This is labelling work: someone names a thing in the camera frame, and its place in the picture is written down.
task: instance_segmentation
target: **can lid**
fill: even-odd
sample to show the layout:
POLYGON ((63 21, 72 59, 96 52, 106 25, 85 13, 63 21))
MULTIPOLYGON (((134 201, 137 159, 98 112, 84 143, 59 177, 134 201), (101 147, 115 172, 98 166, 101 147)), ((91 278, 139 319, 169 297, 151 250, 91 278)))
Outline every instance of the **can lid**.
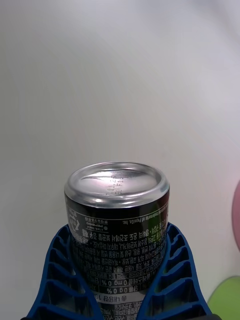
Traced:
POLYGON ((73 201, 90 207, 121 209, 142 206, 169 190, 165 175, 145 164, 104 162, 75 171, 64 186, 73 201))

